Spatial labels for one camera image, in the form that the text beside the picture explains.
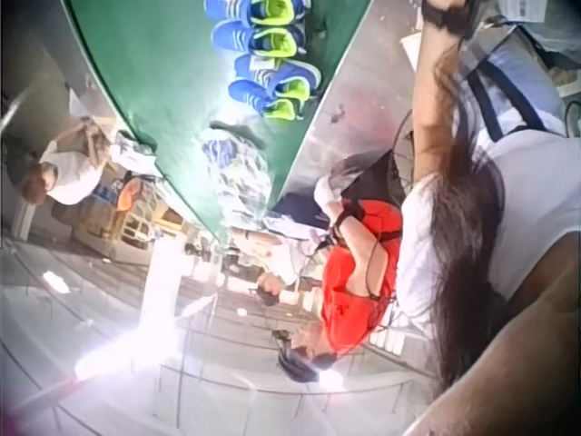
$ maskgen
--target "red top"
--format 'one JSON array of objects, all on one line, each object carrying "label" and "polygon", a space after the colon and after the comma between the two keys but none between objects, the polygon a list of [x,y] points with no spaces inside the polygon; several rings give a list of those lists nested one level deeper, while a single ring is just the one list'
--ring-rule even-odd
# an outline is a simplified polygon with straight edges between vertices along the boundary
[{"label": "red top", "polygon": [[[365,211],[362,223],[374,234],[401,230],[401,213],[388,203],[376,200],[359,201]],[[371,300],[349,293],[347,280],[355,271],[355,260],[349,249],[335,246],[325,265],[322,288],[324,292],[322,319],[331,347],[338,354],[349,352],[362,343],[379,325],[396,280],[401,238],[382,243],[388,252],[388,268],[381,286],[381,298]]]}]

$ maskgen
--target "blue and yellow sneaker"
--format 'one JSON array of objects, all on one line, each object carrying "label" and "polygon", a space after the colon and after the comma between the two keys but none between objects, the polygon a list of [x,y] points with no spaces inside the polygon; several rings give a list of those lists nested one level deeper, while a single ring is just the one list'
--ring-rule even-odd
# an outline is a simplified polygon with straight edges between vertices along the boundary
[{"label": "blue and yellow sneaker", "polygon": [[301,20],[307,0],[204,0],[206,15],[216,20],[241,21],[246,27],[280,26]]},{"label": "blue and yellow sneaker", "polygon": [[216,47],[268,57],[293,57],[304,52],[305,34],[296,25],[244,27],[240,21],[218,23],[212,32]]},{"label": "blue and yellow sneaker", "polygon": [[228,86],[230,97],[251,106],[263,118],[293,121],[302,119],[302,104],[291,98],[270,98],[266,90],[250,80],[237,80]]},{"label": "blue and yellow sneaker", "polygon": [[270,98],[296,98],[306,102],[319,88],[321,75],[317,67],[291,59],[270,59],[272,68],[260,68],[256,57],[244,54],[234,62],[236,76],[252,80],[266,90]]}]

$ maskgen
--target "shoe display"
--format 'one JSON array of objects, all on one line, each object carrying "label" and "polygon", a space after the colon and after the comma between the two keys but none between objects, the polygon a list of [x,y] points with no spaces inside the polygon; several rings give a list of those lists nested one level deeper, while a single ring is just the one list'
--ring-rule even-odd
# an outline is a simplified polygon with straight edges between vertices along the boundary
[{"label": "shoe display", "polygon": [[320,71],[311,64],[291,59],[272,59],[274,67],[268,69],[256,67],[254,57],[244,54],[236,59],[236,76],[259,84],[270,98],[296,98],[306,102],[319,88]]},{"label": "shoe display", "polygon": [[293,57],[304,51],[305,35],[296,25],[244,27],[241,21],[218,23],[212,32],[216,47],[267,57]]},{"label": "shoe display", "polygon": [[228,87],[230,97],[251,106],[264,118],[292,121],[301,119],[302,105],[291,98],[271,98],[259,84],[250,80],[237,80]]},{"label": "shoe display", "polygon": [[308,11],[305,0],[204,0],[206,15],[215,20],[280,26],[301,20]]}]

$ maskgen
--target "green display table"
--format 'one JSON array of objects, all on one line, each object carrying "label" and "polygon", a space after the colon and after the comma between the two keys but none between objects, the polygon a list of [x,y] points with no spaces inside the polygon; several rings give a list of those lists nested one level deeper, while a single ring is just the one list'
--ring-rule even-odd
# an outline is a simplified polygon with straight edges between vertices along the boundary
[{"label": "green display table", "polygon": [[[84,49],[117,112],[141,141],[156,147],[158,167],[214,234],[222,214],[205,167],[200,133],[230,124],[223,108],[236,54],[216,50],[215,25],[202,0],[66,0]],[[306,59],[329,85],[369,0],[313,0]],[[274,203],[318,102],[295,122],[245,119],[235,131],[266,151]]]}]

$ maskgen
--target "white t-shirt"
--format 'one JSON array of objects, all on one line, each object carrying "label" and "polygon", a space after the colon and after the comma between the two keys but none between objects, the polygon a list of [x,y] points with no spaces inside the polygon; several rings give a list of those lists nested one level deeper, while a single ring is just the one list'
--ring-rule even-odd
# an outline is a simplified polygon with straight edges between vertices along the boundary
[{"label": "white t-shirt", "polygon": [[[527,130],[485,148],[505,189],[504,215],[488,279],[508,300],[557,240],[581,231],[581,140]],[[430,308],[438,278],[428,234],[430,187],[436,177],[422,179],[403,203],[396,283],[402,311],[428,336],[434,333]]]},{"label": "white t-shirt", "polygon": [[298,242],[286,240],[271,248],[267,267],[271,273],[278,275],[287,285],[297,281],[301,270],[309,261],[309,254],[314,250],[310,241]]},{"label": "white t-shirt", "polygon": [[50,163],[57,168],[56,184],[47,194],[62,204],[77,204],[90,195],[103,173],[103,168],[92,166],[84,154],[58,153],[55,141],[48,144],[40,162]]}]

